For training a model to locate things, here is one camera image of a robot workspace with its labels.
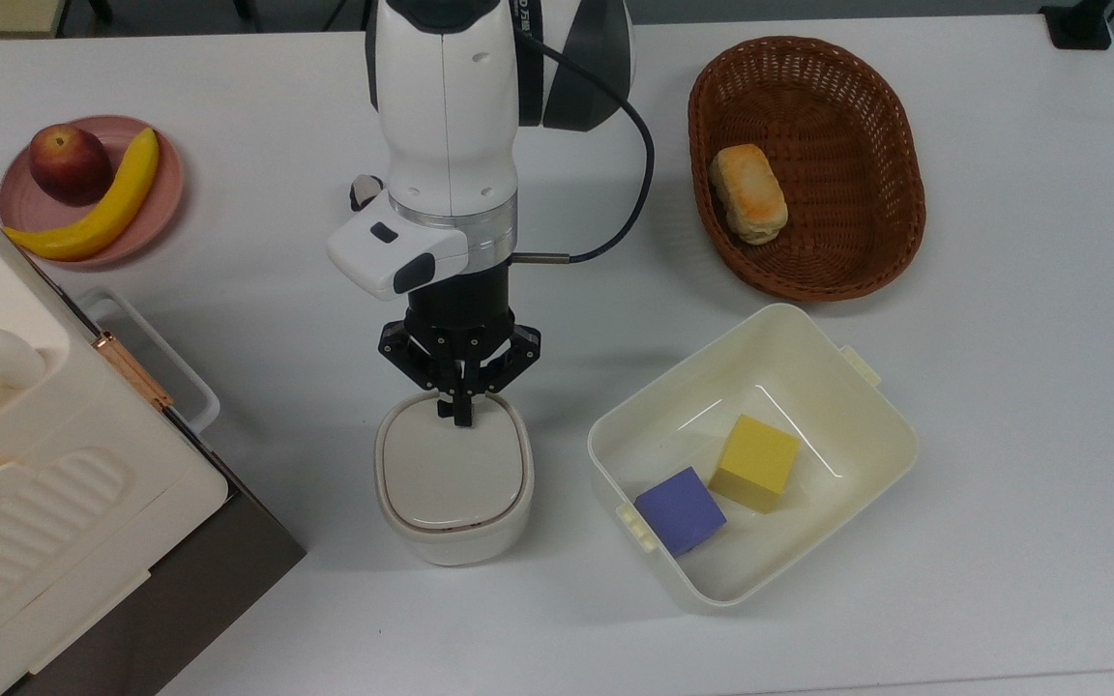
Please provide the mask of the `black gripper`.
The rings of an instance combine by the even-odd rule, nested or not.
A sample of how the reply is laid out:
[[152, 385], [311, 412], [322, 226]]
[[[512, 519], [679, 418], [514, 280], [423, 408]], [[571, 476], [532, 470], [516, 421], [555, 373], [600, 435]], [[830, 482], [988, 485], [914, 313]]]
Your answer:
[[[408, 294], [405, 320], [385, 323], [377, 344], [385, 360], [426, 392], [437, 415], [473, 427], [473, 400], [500, 393], [541, 355], [538, 330], [517, 325], [509, 306], [509, 263], [455, 275]], [[467, 331], [458, 343], [450, 331]]]

